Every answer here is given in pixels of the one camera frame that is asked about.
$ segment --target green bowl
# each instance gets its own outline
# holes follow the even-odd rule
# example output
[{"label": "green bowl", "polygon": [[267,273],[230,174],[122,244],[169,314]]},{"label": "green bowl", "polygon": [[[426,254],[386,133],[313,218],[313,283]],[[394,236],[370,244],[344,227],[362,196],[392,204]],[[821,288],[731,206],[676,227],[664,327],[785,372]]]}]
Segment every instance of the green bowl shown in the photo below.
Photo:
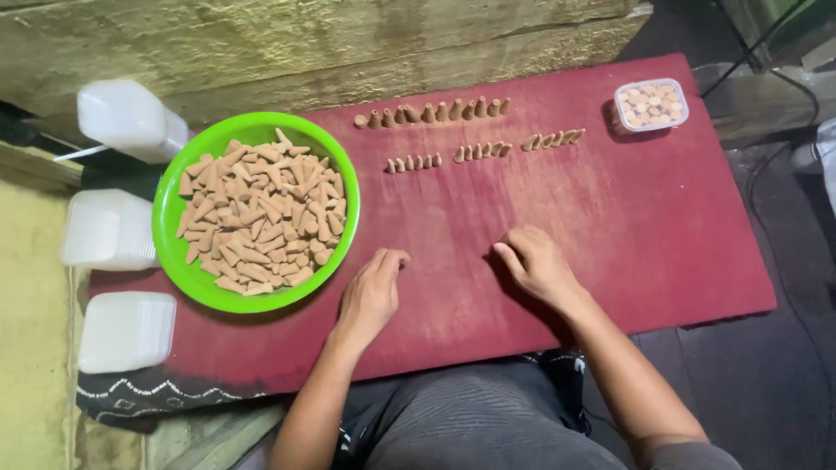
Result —
[{"label": "green bowl", "polygon": [[[331,168],[343,175],[346,199],[345,229],[329,261],[308,280],[296,287],[287,286],[272,294],[244,297],[214,284],[215,277],[200,269],[201,261],[186,264],[189,243],[176,237],[186,199],[177,195],[180,175],[201,155],[223,155],[227,144],[238,139],[257,146],[276,140],[276,127],[297,146],[308,146],[310,153],[329,157]],[[174,284],[192,299],[213,309],[235,314],[254,314],[279,309],[300,300],[322,285],[336,271],[349,251],[360,214],[360,191],[357,175],[343,147],[318,125],[284,113],[249,113],[223,120],[201,132],[171,161],[154,195],[151,230],[162,268]]]}]

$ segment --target red wooden board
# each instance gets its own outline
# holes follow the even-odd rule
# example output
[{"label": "red wooden board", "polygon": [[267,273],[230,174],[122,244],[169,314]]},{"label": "red wooden board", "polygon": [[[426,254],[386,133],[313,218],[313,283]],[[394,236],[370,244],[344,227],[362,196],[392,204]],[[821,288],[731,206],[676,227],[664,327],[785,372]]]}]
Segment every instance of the red wooden board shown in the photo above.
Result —
[{"label": "red wooden board", "polygon": [[[654,139],[617,140],[603,109],[620,85],[670,77],[690,119]],[[355,115],[409,103],[512,98],[509,115],[391,130],[357,130]],[[400,309],[354,378],[392,375],[558,344],[542,312],[526,310],[486,258],[514,224],[544,227],[626,332],[694,324],[776,306],[732,174],[684,57],[325,110],[305,116],[345,148],[361,191],[360,224],[343,266],[295,312],[234,315],[185,298],[161,271],[94,277],[91,294],[153,290],[178,298],[172,372],[234,385],[297,390],[334,324],[344,286],[378,247],[403,248]],[[523,153],[533,133],[585,127],[576,146]],[[460,145],[504,140],[506,158],[453,163]],[[387,158],[440,152],[440,168],[383,172]]]}]

